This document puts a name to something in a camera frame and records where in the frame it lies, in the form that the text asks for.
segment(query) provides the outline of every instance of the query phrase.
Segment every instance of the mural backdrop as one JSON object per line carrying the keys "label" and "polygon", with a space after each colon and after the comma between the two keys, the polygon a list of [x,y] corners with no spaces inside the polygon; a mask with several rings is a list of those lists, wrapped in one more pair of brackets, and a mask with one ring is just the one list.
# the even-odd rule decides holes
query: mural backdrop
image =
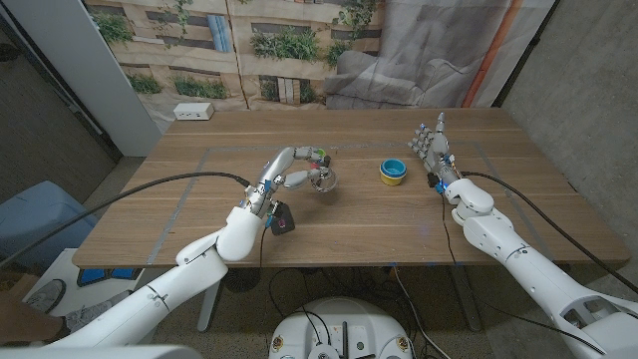
{"label": "mural backdrop", "polygon": [[216,111],[488,107],[553,0],[87,0],[165,131]]}

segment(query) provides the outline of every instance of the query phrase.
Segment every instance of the robotic arm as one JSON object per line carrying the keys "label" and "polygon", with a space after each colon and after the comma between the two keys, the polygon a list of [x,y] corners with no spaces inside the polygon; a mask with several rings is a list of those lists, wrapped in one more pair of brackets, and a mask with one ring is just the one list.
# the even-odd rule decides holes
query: robotic arm
{"label": "robotic arm", "polygon": [[[314,169],[290,175],[284,172],[295,160]],[[332,189],[337,177],[328,169],[330,158],[313,148],[286,148],[264,167],[256,186],[246,189],[246,199],[226,219],[226,227],[182,249],[177,266],[109,309],[76,333],[48,347],[97,347],[136,344],[169,313],[226,274],[223,260],[240,260],[250,252],[265,215],[280,202],[272,195],[280,185],[295,189],[310,180],[319,191]]]}
{"label": "robotic arm", "polygon": [[511,221],[494,207],[489,193],[463,179],[449,154],[443,134],[445,114],[439,115],[433,133],[421,125],[408,146],[422,159],[437,191],[455,204],[455,222],[468,242],[502,264],[549,316],[554,326],[595,346],[563,336],[578,358],[599,358],[635,346],[638,304],[590,290],[573,280],[532,248],[515,231]]}

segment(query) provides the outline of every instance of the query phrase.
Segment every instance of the yellow cup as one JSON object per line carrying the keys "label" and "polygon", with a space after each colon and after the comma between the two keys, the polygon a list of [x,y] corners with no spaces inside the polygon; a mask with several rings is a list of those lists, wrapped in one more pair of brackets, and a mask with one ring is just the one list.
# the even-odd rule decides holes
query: yellow cup
{"label": "yellow cup", "polygon": [[406,176],[406,164],[397,159],[387,159],[379,166],[381,181],[387,185],[397,185]]}

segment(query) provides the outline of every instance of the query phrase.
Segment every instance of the gray curtain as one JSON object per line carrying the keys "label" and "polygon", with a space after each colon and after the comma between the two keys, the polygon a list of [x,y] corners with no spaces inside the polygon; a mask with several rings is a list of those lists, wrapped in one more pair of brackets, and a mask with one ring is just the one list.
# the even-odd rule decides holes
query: gray curtain
{"label": "gray curtain", "polygon": [[347,51],[328,109],[459,107],[509,0],[387,0],[379,57]]}

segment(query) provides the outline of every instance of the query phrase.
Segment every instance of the wooden table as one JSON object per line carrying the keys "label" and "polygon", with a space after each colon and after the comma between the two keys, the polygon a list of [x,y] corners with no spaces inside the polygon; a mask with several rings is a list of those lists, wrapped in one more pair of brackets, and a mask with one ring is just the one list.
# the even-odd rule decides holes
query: wooden table
{"label": "wooden table", "polygon": [[[195,171],[229,172],[256,180],[266,162],[286,146],[317,146],[332,157],[339,185],[328,193],[310,185],[281,188],[275,197],[292,209],[296,229],[267,231],[264,266],[450,264],[442,199],[428,188],[423,163],[405,145],[414,129],[436,124],[440,110],[271,111],[215,113],[210,121],[175,122],[126,189]],[[500,109],[450,109],[446,134],[461,171],[497,176],[529,196],[556,223],[606,262],[629,251],[522,129]],[[399,186],[379,179],[387,158],[406,163]],[[299,162],[295,169],[307,169]],[[472,180],[494,197],[498,209],[532,246],[559,263],[588,258],[522,200],[487,179]],[[225,225],[243,188],[231,179],[182,179],[113,204],[73,258],[80,267],[173,266],[177,252]],[[450,216],[457,261],[496,264],[473,248]],[[231,266],[257,266],[252,252]]]}

